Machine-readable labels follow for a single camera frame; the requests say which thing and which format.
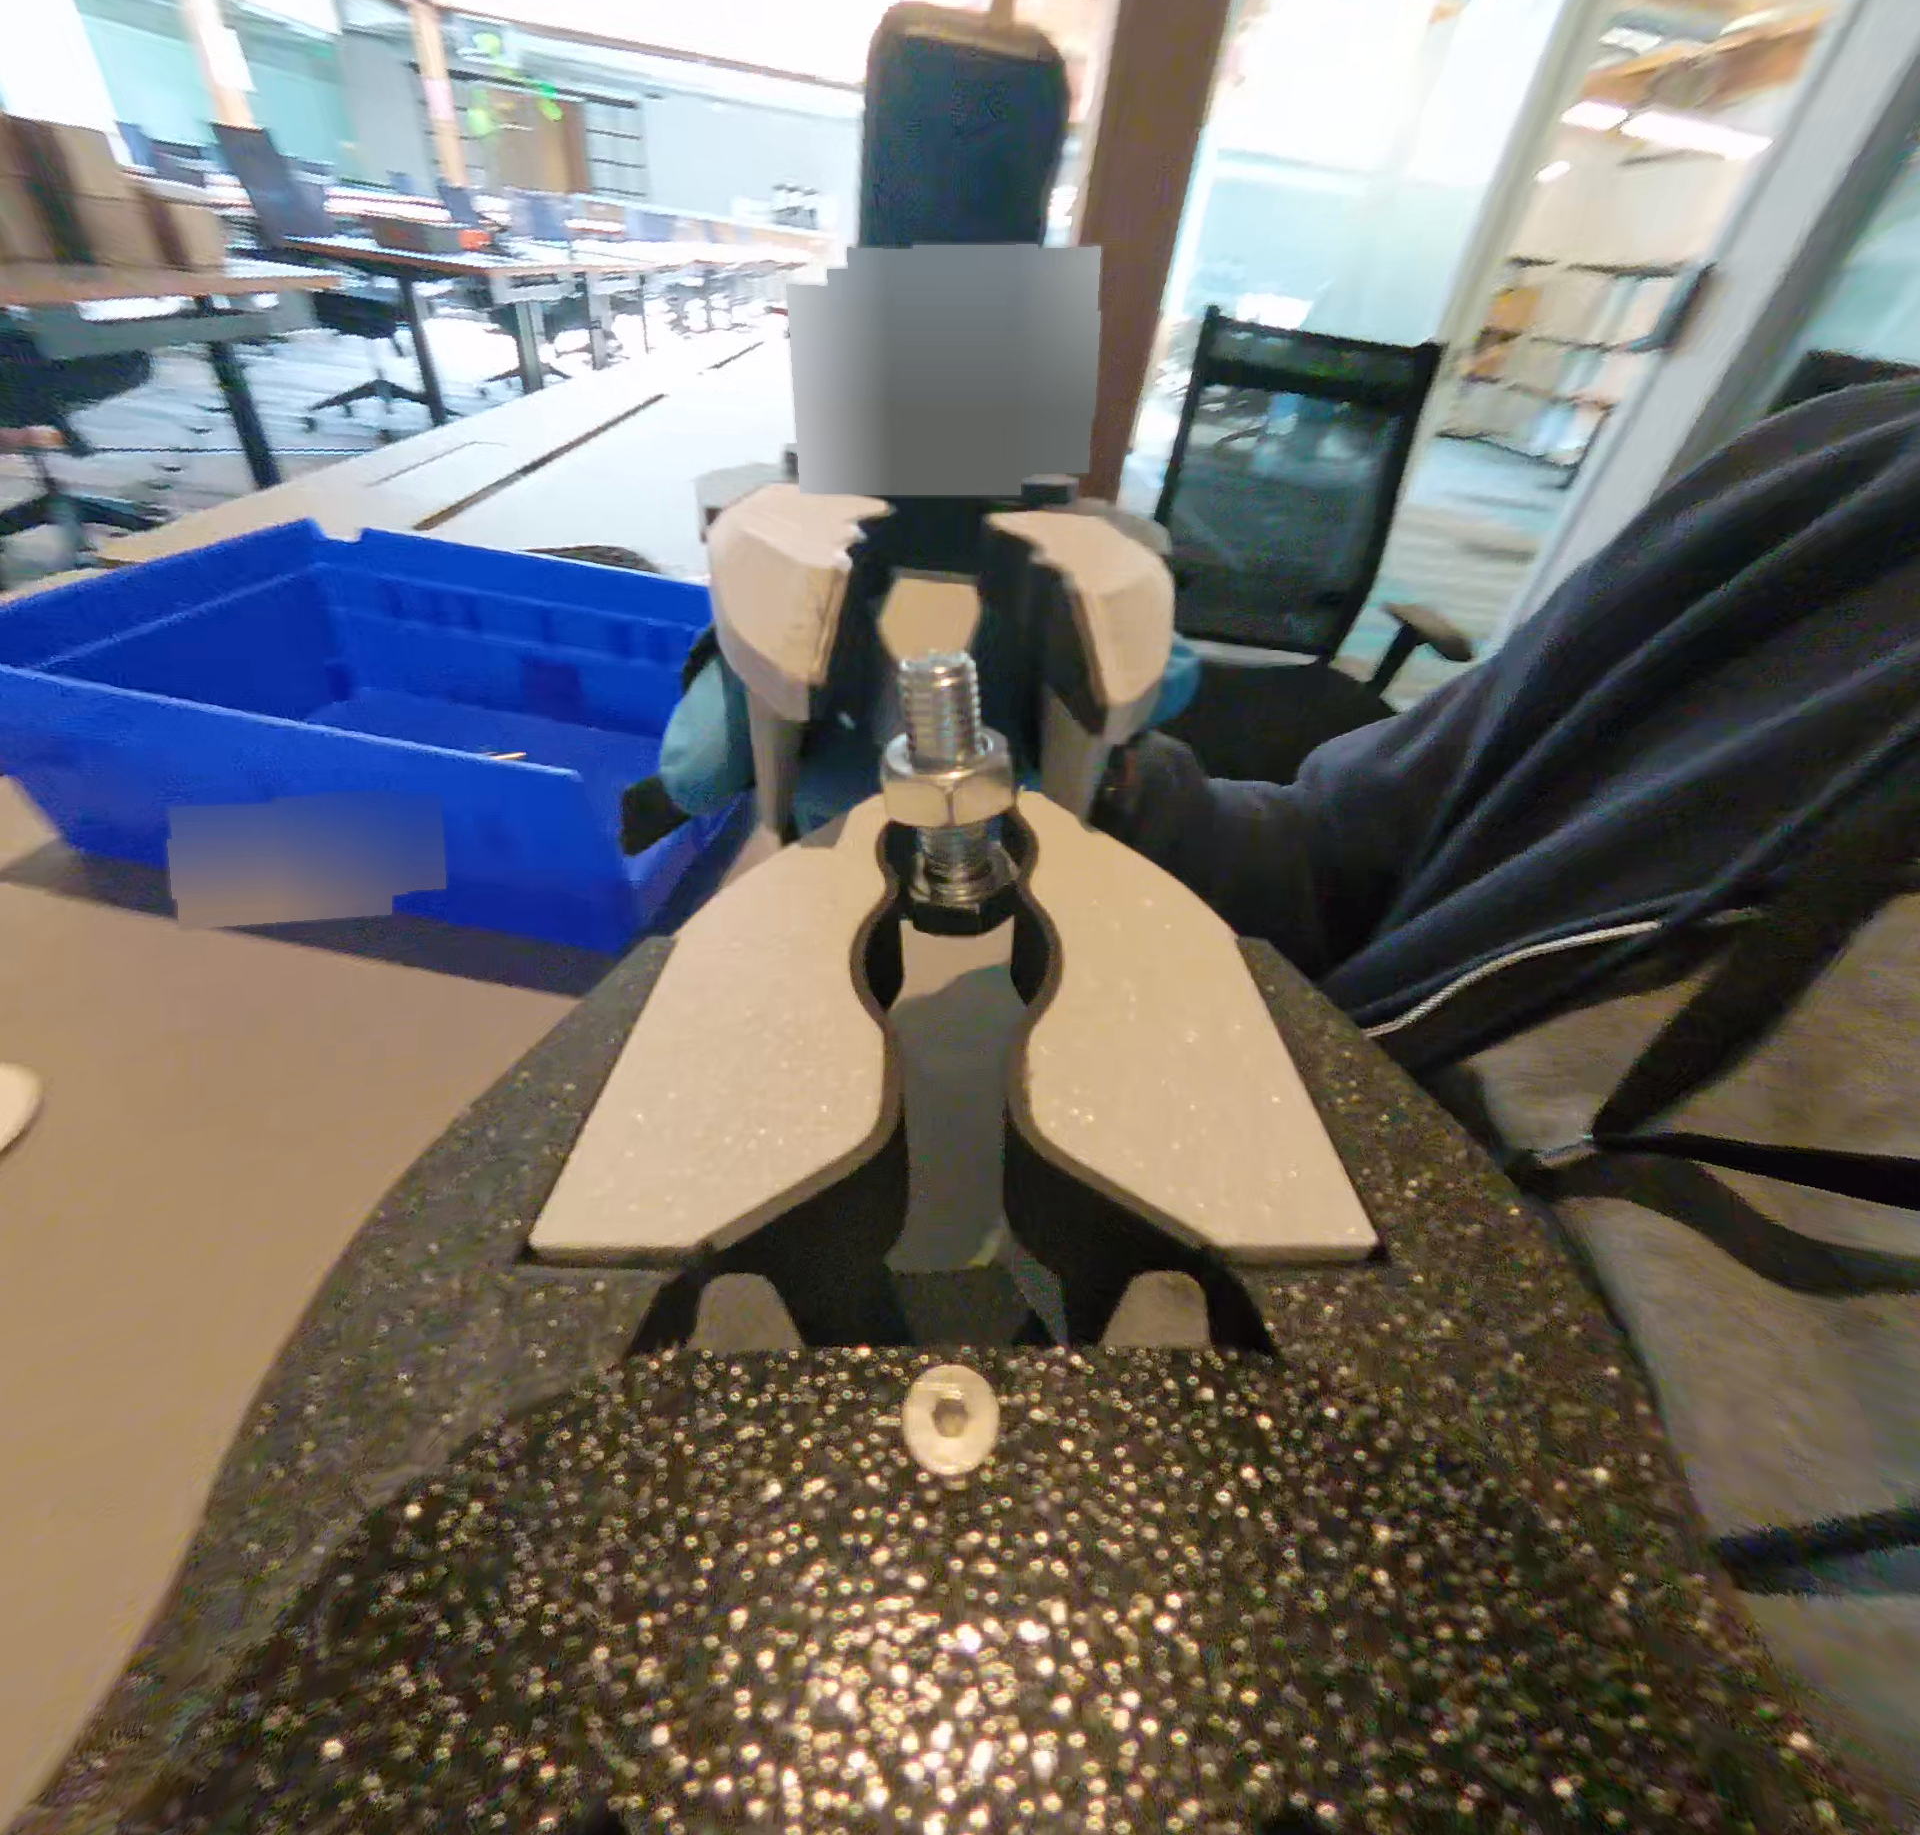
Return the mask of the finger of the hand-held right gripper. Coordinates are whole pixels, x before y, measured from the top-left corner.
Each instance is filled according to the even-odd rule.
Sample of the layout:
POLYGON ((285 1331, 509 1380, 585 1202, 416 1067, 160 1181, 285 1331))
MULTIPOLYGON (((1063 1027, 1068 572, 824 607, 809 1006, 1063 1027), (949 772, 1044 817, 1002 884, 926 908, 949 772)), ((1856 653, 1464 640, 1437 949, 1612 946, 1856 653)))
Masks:
POLYGON ((854 548, 890 506, 752 490, 709 527, 718 655, 747 691, 762 833, 790 843, 804 743, 821 712, 854 581, 854 548))
POLYGON ((1115 755, 1151 727, 1174 660, 1163 553, 1109 512, 993 512, 987 624, 987 705, 1012 719, 1023 773, 1092 817, 1115 755))

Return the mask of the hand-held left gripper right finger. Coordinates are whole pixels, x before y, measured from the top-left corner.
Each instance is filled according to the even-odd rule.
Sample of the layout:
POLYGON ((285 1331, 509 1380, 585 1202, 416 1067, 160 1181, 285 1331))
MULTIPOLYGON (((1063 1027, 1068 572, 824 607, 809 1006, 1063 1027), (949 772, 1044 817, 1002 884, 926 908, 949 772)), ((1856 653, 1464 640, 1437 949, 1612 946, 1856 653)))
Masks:
POLYGON ((1245 1281, 1370 1263, 1378 1226, 1229 925, 1044 793, 1018 818, 1007 1223, 1070 1346, 1181 1274, 1222 1341, 1264 1348, 1245 1281))

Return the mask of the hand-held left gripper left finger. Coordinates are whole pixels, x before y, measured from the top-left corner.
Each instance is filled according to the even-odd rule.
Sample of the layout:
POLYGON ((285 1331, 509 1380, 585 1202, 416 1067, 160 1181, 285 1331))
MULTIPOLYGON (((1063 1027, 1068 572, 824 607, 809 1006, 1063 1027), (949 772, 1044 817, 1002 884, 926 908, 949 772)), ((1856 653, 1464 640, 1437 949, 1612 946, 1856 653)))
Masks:
POLYGON ((757 1274, 804 1343, 910 1341, 898 873, 876 798, 676 936, 532 1226, 549 1269, 757 1274))

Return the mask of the steel hex bolt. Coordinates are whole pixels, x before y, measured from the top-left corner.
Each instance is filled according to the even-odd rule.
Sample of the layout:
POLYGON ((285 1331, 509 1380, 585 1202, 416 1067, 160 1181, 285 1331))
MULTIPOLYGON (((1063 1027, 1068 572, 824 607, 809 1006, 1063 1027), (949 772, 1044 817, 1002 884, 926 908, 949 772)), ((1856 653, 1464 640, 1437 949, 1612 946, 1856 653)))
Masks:
MULTIPOLYGON (((898 707, 901 731, 886 748, 901 747, 922 766, 962 763, 985 752, 1002 752, 1012 761, 1005 738, 980 714, 974 660, 966 653, 903 660, 898 707)), ((1007 917, 1018 890, 1018 862, 1005 845, 1005 825, 1014 811, 987 825, 953 830, 887 824, 887 849, 903 875, 906 910, 921 934, 987 936, 1007 917)))

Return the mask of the steel hex nut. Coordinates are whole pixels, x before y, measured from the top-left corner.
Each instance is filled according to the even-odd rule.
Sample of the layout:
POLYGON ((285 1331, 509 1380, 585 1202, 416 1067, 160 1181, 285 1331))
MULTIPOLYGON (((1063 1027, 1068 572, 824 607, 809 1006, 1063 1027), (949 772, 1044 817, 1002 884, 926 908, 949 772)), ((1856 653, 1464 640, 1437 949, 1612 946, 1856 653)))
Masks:
POLYGON ((913 830, 977 828, 1018 807, 1018 777, 1002 752, 922 766, 910 752, 887 747, 878 783, 887 824, 913 830))

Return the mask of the blue plastic bin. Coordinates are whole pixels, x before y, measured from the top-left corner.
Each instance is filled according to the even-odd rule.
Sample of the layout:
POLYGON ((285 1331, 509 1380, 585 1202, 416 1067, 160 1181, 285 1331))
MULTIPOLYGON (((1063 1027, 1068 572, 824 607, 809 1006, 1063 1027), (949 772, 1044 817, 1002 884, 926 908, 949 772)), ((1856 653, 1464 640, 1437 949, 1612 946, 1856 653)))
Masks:
POLYGON ((740 809, 626 852, 701 584, 402 532, 247 532, 2 614, 6 777, 76 853, 280 869, 300 917, 398 913, 619 956, 740 809))

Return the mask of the person's right forearm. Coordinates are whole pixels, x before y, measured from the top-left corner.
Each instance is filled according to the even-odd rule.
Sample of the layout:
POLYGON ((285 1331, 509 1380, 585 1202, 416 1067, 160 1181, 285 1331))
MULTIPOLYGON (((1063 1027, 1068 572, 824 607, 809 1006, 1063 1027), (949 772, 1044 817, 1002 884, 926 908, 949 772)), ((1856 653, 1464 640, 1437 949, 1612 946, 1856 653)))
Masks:
POLYGON ((1382 930, 1458 766, 1409 716, 1330 738, 1283 787, 1148 735, 1116 752, 1092 825, 1321 981, 1382 930))

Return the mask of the person's right hand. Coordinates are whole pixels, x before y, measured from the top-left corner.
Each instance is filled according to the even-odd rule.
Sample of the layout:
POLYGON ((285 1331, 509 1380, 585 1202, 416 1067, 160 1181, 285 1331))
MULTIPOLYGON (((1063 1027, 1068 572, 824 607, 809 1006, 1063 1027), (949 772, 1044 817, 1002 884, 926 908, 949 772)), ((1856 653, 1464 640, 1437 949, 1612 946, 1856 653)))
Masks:
POLYGON ((683 663, 681 697, 660 741, 656 777, 687 818, 717 814, 757 787, 747 686, 711 630, 683 663))

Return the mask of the wooden pillar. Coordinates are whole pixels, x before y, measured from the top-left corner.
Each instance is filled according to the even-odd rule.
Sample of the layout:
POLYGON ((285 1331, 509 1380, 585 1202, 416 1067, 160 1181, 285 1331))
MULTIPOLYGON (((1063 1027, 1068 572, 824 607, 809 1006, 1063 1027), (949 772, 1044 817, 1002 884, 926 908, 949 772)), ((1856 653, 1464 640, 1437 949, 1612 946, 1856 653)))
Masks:
POLYGON ((1072 213, 1099 252, 1096 402, 1081 490, 1116 501, 1233 0, 1112 0, 1072 213))

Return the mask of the person's navy jacket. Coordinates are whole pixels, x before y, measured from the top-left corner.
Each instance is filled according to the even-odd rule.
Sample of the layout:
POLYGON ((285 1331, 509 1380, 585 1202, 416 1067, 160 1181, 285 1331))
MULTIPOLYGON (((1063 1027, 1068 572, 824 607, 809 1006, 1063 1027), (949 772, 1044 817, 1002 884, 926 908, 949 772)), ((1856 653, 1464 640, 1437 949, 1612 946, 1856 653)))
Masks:
POLYGON ((1916 852, 1916 379, 1770 416, 1490 660, 1321 747, 1330 1003, 1427 1075, 1916 852))

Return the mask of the person's grey clothing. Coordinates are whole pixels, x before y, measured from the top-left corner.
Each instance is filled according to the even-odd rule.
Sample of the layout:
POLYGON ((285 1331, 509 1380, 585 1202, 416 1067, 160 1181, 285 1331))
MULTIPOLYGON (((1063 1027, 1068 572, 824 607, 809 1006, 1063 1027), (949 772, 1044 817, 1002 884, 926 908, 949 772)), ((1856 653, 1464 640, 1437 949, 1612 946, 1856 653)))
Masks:
MULTIPOLYGON (((1916 1162, 1916 899, 1667 1126, 1916 1162)), ((1916 1831, 1916 1215, 1637 1157, 1549 1172, 1546 1206, 1640 1355, 1750 1622, 1916 1831)))

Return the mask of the long brown-edged desk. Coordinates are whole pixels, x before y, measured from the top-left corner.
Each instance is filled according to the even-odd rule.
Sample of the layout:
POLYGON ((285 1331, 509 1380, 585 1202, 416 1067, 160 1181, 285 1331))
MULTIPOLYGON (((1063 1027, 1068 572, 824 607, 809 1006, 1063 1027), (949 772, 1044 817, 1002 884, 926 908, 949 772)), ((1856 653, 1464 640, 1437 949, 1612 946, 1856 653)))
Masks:
POLYGON ((252 481, 267 490, 280 484, 280 469, 236 346, 313 331, 313 297, 339 287, 339 272, 242 257, 188 272, 6 264, 2 311, 18 317, 37 349, 57 363, 202 351, 214 369, 252 481))

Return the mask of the stack of cardboard boxes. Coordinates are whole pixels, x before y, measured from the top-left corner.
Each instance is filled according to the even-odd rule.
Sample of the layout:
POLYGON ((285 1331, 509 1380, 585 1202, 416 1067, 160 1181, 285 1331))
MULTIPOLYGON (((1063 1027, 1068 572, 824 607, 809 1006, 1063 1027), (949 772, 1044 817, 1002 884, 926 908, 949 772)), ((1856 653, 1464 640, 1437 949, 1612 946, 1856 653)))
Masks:
POLYGON ((2 261, 218 270, 229 231, 191 185, 122 168, 91 129, 2 116, 2 261))

